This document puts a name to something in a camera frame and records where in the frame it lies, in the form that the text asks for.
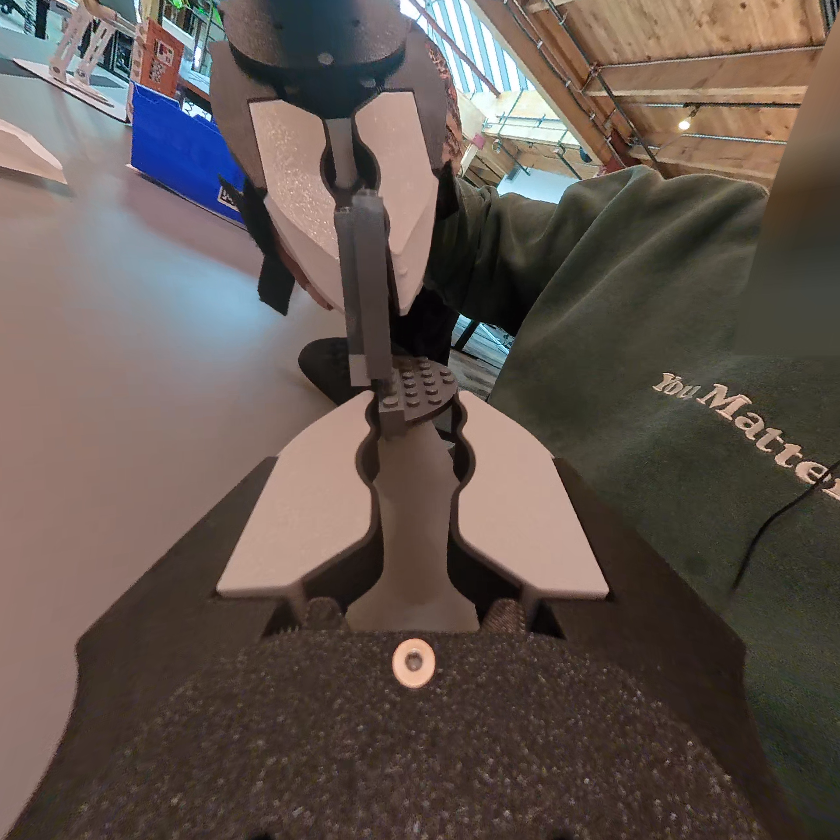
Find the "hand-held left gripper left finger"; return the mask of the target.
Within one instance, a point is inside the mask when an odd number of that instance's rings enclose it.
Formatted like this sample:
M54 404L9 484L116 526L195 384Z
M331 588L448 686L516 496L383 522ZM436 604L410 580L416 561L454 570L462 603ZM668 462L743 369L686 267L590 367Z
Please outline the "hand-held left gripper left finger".
M383 571L375 479L375 395L364 391L304 429L279 453L216 592L286 602L296 618L319 597L345 613Z

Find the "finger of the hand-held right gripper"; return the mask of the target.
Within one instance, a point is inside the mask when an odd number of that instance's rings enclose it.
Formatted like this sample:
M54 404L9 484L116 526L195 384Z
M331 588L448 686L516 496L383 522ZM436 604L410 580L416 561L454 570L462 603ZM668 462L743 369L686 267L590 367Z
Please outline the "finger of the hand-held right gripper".
M336 201L322 172L322 157L331 130L337 130L334 142L344 144L339 169L349 173L351 119L323 120L280 99L252 101L248 107L266 179L265 205L282 248L320 298L344 312Z
M434 228L438 179L433 174L414 95L384 91L355 114L363 146L372 153L378 193L389 219L397 306L406 315L423 285Z

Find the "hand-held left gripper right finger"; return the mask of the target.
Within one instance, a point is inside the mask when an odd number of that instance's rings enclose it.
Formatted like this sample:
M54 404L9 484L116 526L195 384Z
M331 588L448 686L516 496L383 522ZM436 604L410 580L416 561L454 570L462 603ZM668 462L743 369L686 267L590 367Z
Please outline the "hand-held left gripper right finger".
M609 586L553 457L526 429L462 391L452 404L454 472L448 577L482 621L518 602L603 601Z

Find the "long grey brick assembly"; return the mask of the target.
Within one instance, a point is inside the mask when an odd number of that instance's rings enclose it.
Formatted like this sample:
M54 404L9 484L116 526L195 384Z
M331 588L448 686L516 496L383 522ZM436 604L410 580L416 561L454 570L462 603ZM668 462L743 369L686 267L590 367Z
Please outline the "long grey brick assembly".
M338 237L350 381L378 399L392 383L390 285L385 207L360 189L333 216Z

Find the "small light grey brick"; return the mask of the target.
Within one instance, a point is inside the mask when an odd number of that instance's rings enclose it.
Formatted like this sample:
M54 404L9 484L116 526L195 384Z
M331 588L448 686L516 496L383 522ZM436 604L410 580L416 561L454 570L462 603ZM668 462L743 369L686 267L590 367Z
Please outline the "small light grey brick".
M392 391L377 396L377 420L381 437L386 440L402 437L408 429L406 402L403 394Z

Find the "dark grey round studded plate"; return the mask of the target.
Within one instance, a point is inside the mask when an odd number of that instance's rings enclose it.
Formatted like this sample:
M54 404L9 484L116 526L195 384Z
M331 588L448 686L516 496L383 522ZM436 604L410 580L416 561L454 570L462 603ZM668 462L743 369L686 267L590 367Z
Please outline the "dark grey round studded plate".
M408 429L433 420L452 403L458 384L447 383L447 372L438 369L428 359L393 357L389 378L378 381L376 399L383 392L399 391L406 402Z

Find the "grey desk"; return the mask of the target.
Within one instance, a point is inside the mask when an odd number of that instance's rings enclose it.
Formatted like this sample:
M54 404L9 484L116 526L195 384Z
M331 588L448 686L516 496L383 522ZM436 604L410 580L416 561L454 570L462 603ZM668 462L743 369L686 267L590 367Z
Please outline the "grey desk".
M261 303L246 232L128 167L130 131L41 80L2 118L68 185L2 175L2 834L74 698L80 635L329 408L298 368L343 319Z

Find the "blue plastic bin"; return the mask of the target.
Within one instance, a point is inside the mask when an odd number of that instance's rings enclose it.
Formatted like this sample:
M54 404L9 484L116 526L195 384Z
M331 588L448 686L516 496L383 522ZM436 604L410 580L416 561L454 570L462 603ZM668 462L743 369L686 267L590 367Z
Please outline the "blue plastic bin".
M135 85L132 92L134 170L211 214L243 227L237 198L245 174L213 120L185 113L179 103Z

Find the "person in green sweatshirt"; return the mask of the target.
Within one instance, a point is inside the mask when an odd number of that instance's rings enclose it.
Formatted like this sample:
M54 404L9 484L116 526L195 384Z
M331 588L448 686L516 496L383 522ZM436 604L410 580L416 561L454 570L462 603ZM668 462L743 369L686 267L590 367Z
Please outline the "person in green sweatshirt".
M838 838L838 359L737 355L768 195L625 171L516 333L499 410L568 459L748 649L761 738L814 838Z

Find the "white lattice stand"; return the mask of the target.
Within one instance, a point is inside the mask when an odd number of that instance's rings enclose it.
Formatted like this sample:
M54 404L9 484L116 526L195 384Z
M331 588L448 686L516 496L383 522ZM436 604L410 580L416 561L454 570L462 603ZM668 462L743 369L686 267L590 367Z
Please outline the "white lattice stand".
M92 86L92 74L115 33L132 39L140 21L136 2L79 1L49 63L15 58L17 67L86 103L119 123L127 123L125 103Z

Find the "white paper sheet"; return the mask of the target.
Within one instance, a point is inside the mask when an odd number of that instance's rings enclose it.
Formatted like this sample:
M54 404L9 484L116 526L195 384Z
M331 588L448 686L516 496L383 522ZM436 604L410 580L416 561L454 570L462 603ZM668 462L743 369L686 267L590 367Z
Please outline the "white paper sheet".
M1 119L1 168L67 184L62 164L30 133Z

